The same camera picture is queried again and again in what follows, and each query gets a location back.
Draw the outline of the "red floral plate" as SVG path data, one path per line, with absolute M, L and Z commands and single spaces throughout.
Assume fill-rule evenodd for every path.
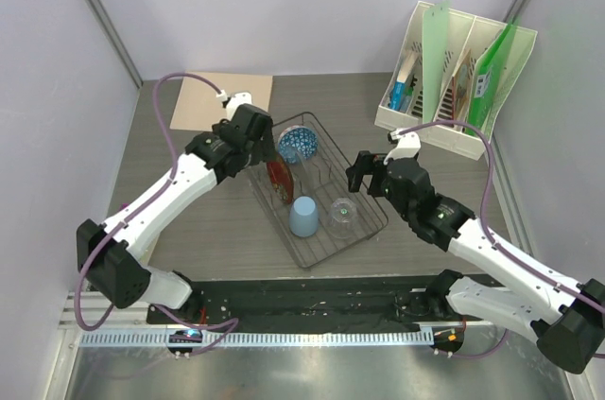
M 278 155 L 274 161 L 266 163 L 268 178 L 274 192 L 285 204 L 291 204 L 294 199 L 294 180 L 288 164 Z

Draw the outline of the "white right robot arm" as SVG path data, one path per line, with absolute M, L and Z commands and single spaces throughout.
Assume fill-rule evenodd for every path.
M 445 270 L 427 289 L 440 320 L 455 313 L 500 325 L 535 344 L 550 362 L 582 374 L 604 341 L 604 285 L 557 272 L 501 238 L 460 202 L 436 192 L 415 156 L 358 152 L 346 170 L 348 188 L 371 178 L 369 195 L 386 199 L 422 241 L 462 258 L 502 285 L 483 287 Z

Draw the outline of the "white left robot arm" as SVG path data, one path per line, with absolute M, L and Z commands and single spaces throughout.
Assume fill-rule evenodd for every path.
M 120 309 L 138 301 L 159 304 L 182 323 L 193 322 L 201 300 L 176 272 L 145 267 L 149 244 L 194 200 L 227 178 L 276 157 L 271 116 L 249 103 L 231 119 L 197 134 L 160 180 L 102 223 L 90 219 L 76 232 L 78 270 Z

